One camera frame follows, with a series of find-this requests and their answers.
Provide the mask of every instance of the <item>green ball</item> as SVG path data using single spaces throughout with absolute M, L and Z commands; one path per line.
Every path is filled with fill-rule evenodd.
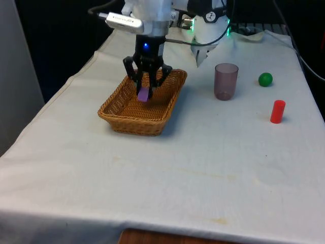
M 267 87 L 272 84 L 273 77 L 270 73 L 263 73 L 260 75 L 258 82 L 260 86 Z

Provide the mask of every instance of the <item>purple block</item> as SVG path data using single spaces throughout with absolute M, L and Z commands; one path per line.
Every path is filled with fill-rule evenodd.
M 149 88 L 143 87 L 141 88 L 138 94 L 138 100 L 141 102 L 147 102 L 149 97 Z

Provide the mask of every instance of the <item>translucent cup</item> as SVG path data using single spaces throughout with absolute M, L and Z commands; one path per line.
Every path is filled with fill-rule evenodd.
M 230 100 L 236 90 L 238 67 L 233 64 L 219 64 L 215 67 L 214 94 L 222 101 Z

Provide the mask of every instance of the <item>green light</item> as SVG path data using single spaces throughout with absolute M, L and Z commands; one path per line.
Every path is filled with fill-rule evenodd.
M 228 28 L 228 30 L 227 30 L 227 37 L 230 36 L 230 31 L 231 31 L 231 29 L 232 29 L 231 27 Z
M 195 19 L 192 19 L 192 24 L 187 33 L 192 34 L 194 32 Z
M 194 32 L 194 26 L 195 26 L 195 19 L 192 19 L 192 26 L 191 26 L 191 31 L 192 33 Z

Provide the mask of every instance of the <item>white wall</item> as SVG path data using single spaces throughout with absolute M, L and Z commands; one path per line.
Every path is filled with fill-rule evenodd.
M 43 105 L 14 0 L 0 0 L 0 156 Z

